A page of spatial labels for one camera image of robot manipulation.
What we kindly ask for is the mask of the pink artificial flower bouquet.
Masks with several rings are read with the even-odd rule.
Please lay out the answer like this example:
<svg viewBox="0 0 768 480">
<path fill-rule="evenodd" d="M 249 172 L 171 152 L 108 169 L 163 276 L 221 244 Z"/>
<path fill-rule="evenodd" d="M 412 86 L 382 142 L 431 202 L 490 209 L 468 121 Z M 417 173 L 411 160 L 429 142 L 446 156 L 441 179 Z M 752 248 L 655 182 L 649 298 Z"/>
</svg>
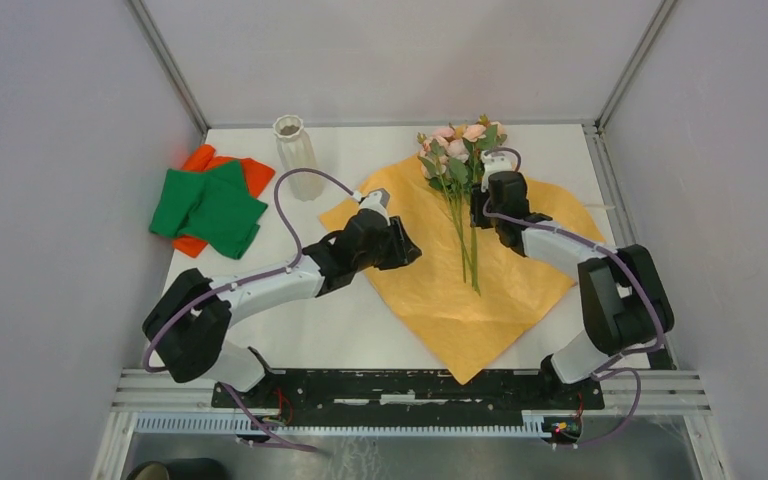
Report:
<svg viewBox="0 0 768 480">
<path fill-rule="evenodd" d="M 481 154 L 504 146 L 506 141 L 505 127 L 485 115 L 471 124 L 448 124 L 430 134 L 416 135 L 422 175 L 445 200 L 458 239 L 462 279 L 475 292 L 480 291 L 480 285 L 477 233 L 468 223 L 472 188 L 480 184 L 484 174 Z"/>
</svg>

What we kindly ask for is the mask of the cream printed ribbon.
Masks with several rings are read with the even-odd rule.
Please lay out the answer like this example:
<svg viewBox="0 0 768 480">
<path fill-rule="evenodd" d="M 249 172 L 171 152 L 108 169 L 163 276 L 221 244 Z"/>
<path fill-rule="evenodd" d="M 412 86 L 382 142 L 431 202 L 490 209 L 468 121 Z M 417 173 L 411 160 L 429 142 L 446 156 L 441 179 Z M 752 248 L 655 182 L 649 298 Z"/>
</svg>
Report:
<svg viewBox="0 0 768 480">
<path fill-rule="evenodd" d="M 610 212 L 616 209 L 615 205 L 608 204 L 584 204 L 584 207 L 588 210 Z"/>
</svg>

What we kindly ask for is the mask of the orange wrapping paper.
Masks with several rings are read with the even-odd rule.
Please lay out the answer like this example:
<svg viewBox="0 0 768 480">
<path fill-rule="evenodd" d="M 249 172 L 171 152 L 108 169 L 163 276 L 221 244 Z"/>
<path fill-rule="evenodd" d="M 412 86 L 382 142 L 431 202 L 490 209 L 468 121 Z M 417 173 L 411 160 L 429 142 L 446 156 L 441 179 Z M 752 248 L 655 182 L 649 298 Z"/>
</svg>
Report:
<svg viewBox="0 0 768 480">
<path fill-rule="evenodd" d="M 327 312 L 362 337 L 371 367 L 438 361 L 463 383 L 485 368 L 533 368 L 583 332 L 571 277 L 505 248 L 493 231 L 458 236 L 414 156 L 369 167 L 360 190 L 381 187 L 421 257 L 397 270 L 367 270 L 324 298 Z M 464 240 L 472 239 L 476 284 L 463 279 L 460 254 Z"/>
</svg>

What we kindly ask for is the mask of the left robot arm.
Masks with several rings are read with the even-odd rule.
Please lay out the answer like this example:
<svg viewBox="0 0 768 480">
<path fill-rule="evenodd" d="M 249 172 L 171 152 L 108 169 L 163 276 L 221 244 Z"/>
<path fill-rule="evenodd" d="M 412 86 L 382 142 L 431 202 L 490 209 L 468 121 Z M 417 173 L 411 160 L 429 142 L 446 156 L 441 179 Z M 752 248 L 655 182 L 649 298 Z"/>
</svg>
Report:
<svg viewBox="0 0 768 480">
<path fill-rule="evenodd" d="M 397 216 L 361 209 L 343 229 L 304 247 L 296 259 L 253 273 L 209 278 L 180 273 L 143 323 L 159 371 L 178 384 L 206 379 L 235 389 L 250 407 L 266 405 L 274 381 L 252 348 L 238 347 L 228 331 L 274 307 L 314 299 L 349 285 L 368 268 L 406 267 L 422 251 Z"/>
</svg>

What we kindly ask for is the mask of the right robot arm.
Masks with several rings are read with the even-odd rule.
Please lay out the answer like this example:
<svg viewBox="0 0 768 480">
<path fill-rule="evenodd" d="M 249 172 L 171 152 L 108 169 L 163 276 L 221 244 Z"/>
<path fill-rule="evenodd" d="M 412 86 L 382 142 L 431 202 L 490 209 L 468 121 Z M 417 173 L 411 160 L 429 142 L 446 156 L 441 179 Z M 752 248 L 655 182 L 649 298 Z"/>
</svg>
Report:
<svg viewBox="0 0 768 480">
<path fill-rule="evenodd" d="M 532 210 L 527 191 L 516 171 L 490 174 L 471 189 L 471 221 L 579 287 L 583 329 L 542 361 L 537 382 L 540 400 L 562 408 L 577 396 L 578 382 L 597 378 L 625 356 L 660 349 L 675 318 L 647 248 L 614 248 L 573 233 Z"/>
</svg>

